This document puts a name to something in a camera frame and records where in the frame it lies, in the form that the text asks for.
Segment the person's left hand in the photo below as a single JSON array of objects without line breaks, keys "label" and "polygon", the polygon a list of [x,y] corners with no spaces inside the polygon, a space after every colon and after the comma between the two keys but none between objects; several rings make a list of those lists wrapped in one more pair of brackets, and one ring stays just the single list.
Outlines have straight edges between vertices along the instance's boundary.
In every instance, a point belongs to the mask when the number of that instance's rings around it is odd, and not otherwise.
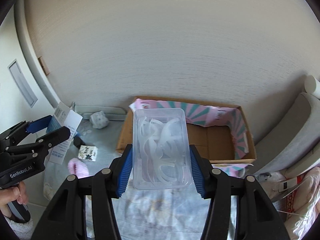
[{"label": "person's left hand", "polygon": [[0,207],[1,213],[10,218],[12,216],[12,212],[8,207],[9,202],[17,201],[18,204],[27,205],[28,203],[28,195],[26,185],[23,181],[19,182],[15,187],[10,187],[8,189],[1,189],[0,191]]}]

